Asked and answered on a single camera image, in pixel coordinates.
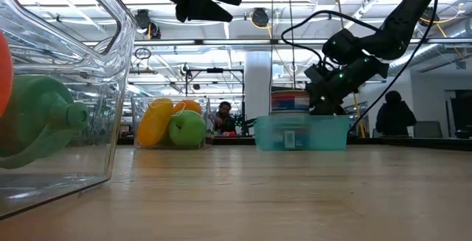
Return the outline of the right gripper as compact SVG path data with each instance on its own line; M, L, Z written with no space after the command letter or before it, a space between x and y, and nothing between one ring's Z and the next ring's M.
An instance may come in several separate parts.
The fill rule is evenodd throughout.
M329 70L324 61L311 66L305 70L310 80L305 84L310 96L310 115L345 115L343 99L377 74L386 79L388 72L389 64L373 56L358 58L342 69Z

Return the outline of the tin can red blue label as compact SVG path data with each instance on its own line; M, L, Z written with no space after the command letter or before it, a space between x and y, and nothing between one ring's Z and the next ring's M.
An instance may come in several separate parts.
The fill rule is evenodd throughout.
M271 113L308 113L310 96L305 90L271 92Z

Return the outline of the toy orange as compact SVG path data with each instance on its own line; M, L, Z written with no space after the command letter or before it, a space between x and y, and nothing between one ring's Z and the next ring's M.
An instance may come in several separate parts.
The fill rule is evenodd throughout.
M178 101L173 108L173 115L174 116L180 116L186 113L196 113L198 115L202 115L202 107L201 105L191 99L184 99L181 101Z

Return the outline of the green toy apple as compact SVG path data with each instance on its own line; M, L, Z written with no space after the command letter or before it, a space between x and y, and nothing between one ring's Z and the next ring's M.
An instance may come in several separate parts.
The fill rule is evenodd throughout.
M182 111L172 116L169 137L178 147L199 147L207 134L206 122L194 111Z

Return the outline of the yellow toy fruit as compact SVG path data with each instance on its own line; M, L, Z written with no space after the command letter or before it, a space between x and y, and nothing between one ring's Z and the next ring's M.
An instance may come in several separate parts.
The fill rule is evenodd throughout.
M159 98L147 105L137 129L136 140L141 147L154 147L167 134L167 127L174 114L173 101Z

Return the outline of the green squeeze bottle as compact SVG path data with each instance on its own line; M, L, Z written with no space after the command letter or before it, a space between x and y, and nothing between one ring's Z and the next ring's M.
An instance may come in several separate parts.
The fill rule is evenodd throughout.
M60 152L86 127L89 110L52 77L16 75L0 116L0 168L17 169Z

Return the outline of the red squeeze bottle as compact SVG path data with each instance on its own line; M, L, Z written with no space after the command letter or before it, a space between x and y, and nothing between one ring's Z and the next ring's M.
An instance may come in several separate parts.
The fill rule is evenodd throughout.
M0 117L7 110L13 89L13 61L4 34L0 31Z

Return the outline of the teal plastic bin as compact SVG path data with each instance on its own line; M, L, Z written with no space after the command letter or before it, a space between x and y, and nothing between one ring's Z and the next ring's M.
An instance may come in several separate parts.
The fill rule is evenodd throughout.
M350 129L346 116L311 116L302 114L284 116L261 116L255 119L254 136L263 144L271 143L271 130L278 124L303 124L309 130L309 141L314 139L326 145L347 138Z

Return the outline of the ceiling strip light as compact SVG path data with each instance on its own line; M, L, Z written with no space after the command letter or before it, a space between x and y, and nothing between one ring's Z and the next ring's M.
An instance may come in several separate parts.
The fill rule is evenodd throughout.
M294 43L300 45L322 45L327 42L327 39L296 39ZM418 44L420 39L411 39L410 45ZM86 46L96 46L97 41L83 42ZM472 43L472 38L427 38L424 43ZM285 44L280 39L211 39L211 40L155 40L155 41L135 41L135 46L194 46L194 45L282 45Z

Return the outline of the person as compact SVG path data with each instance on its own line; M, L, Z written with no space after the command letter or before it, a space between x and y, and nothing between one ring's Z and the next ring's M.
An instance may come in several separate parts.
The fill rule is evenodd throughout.
M215 131L217 133L231 133L235 132L235 120L231 117L231 104L223 101L218 106L218 111L215 118Z
M417 123L414 113L397 91L387 92L385 100L376 117L376 130L383 136L408 136L408 127Z

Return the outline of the clear plastic bin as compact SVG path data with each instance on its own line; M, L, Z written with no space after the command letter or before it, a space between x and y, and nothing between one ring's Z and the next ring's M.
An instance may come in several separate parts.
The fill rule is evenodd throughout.
M149 103L152 101L159 99L159 98L168 98L173 101L173 105L175 105L178 101L184 100L184 99L191 99L196 102L198 102L201 107L202 107L202 117L204 118L204 121L206 122L206 138L214 138L214 132L213 132L213 123L212 120L210 119L211 116L211 110L210 110L210 102L209 99L206 97L179 97L179 96L168 96L168 97L134 97L131 101L132 104L132 117L133 117L133 127L135 130L134 134L134 145L136 148L144 149L141 147L137 140L136 140L136 135L137 135L137 129L139 126L139 123L142 120L142 117L145 114L145 111L147 109L147 106ZM167 127L167 134L165 137L162 139L161 142L158 144L164 144L164 142L170 141L169 137L169 125Z
M111 177L136 28L121 0L0 0L13 77L59 80L89 112L60 152L0 168L0 220Z

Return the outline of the black overhead frame rig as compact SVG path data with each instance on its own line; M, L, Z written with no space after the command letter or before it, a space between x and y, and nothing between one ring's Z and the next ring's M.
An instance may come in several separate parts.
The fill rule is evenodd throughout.
M192 75L191 77L187 75L184 77L184 93L185 96L189 94L189 89L190 86L194 85L217 85L217 84L222 84L225 85L229 93L231 95L235 95L235 92L233 91L233 85L239 85L240 86L240 91L237 93L241 95L241 98L245 98L245 90L246 90L246 85L245 85L245 79L244 79L244 70L243 69L224 69L224 68L207 68L207 69L188 69L189 73ZM211 82L205 83L204 81L197 81L196 78L202 74L220 74L221 78L223 79L222 82L213 80ZM230 82L229 80L226 79L224 76L225 73L230 74L234 79L235 82Z

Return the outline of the silver ventilation duct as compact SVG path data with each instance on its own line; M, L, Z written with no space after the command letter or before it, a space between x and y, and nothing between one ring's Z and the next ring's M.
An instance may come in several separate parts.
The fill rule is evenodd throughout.
M404 56L390 63L389 74L397 74L408 61L408 67L411 68L436 57L445 58L446 54L451 54L454 49L463 45L472 46L472 20L466 19L446 28L445 35L440 31L435 32L434 36L428 38L415 54L413 54L416 48L414 45Z

